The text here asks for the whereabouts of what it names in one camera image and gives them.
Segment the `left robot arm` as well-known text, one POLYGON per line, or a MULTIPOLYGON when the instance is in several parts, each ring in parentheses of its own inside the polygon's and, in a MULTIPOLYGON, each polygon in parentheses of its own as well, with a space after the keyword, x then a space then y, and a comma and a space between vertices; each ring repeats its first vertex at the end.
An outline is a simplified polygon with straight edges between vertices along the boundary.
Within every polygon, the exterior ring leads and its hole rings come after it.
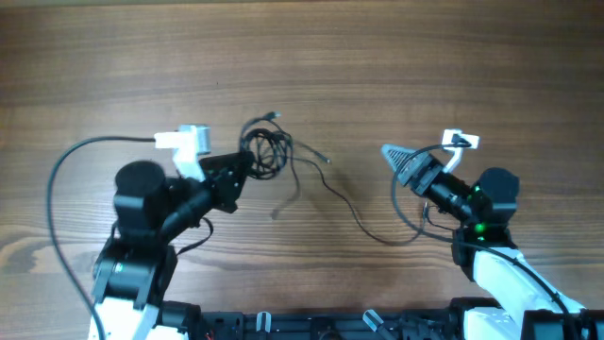
POLYGON ((94 265, 91 339, 212 339, 199 306, 168 301, 179 251, 172 241, 207 213, 234 213, 254 156, 240 151, 199 161, 205 180, 169 178, 154 161, 115 176, 117 219, 94 265))

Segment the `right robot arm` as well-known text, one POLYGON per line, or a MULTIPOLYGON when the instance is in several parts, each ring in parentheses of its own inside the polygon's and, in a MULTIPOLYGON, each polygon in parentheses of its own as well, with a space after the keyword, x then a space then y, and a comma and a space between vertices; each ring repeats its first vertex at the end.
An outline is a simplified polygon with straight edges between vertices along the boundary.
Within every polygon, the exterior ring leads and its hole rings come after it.
POLYGON ((460 339, 600 339, 603 313, 565 296, 526 261, 508 229, 517 209, 519 179, 503 168, 485 170, 473 185, 452 175, 433 156, 433 146, 408 149, 386 144, 391 187, 414 194, 460 225, 446 242, 454 263, 489 298, 452 301, 457 317, 445 335, 460 339))

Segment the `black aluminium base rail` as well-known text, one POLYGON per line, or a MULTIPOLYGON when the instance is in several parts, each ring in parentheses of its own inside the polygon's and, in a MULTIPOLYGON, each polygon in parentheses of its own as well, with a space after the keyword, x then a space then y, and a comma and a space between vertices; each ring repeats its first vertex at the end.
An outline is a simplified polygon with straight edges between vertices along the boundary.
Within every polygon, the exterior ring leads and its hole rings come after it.
POLYGON ((376 326, 356 314, 203 313, 193 339, 459 339, 456 318, 447 310, 379 313, 376 326))

